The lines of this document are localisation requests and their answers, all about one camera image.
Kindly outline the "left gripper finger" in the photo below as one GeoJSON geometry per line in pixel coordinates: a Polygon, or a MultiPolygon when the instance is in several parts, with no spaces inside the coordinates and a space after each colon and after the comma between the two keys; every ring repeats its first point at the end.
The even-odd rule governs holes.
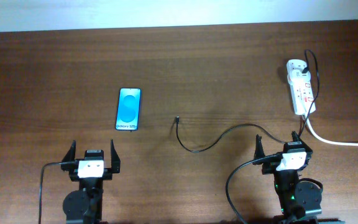
{"type": "Polygon", "coordinates": [[[111,139],[110,151],[111,151],[111,166],[112,167],[120,167],[121,166],[121,160],[120,160],[120,158],[119,158],[119,156],[117,154],[117,151],[115,150],[113,139],[111,139]]]}
{"type": "Polygon", "coordinates": [[[72,164],[75,162],[75,153],[76,153],[76,141],[73,140],[68,152],[65,154],[62,159],[63,164],[72,164]]]}

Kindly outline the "blue Samsung Galaxy smartphone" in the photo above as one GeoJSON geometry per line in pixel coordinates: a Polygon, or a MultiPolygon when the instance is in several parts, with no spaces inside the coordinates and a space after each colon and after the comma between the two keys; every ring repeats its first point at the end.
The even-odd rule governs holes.
{"type": "Polygon", "coordinates": [[[138,130],[141,96],[142,91],[140,88],[120,89],[115,125],[116,130],[138,130]]]}

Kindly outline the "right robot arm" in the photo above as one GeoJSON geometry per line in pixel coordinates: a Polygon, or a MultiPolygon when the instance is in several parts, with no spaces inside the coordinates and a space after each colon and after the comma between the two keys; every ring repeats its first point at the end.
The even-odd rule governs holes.
{"type": "Polygon", "coordinates": [[[283,151],[265,155],[262,137],[255,138],[253,165],[261,165],[263,175],[272,174],[282,214],[273,218],[274,223],[318,223],[316,216],[322,213],[323,185],[310,178],[301,178],[313,154],[313,150],[292,132],[292,142],[283,145],[283,151]]]}

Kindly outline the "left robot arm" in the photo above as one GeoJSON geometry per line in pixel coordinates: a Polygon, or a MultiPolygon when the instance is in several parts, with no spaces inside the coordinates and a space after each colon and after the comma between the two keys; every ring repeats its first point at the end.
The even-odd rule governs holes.
{"type": "Polygon", "coordinates": [[[76,142],[62,159],[61,170],[67,171],[72,182],[78,182],[78,190],[70,192],[64,199],[62,209],[67,223],[103,223],[103,182],[112,180],[120,173],[121,160],[110,142],[111,166],[104,165],[104,151],[87,150],[84,158],[75,157],[76,142]]]}

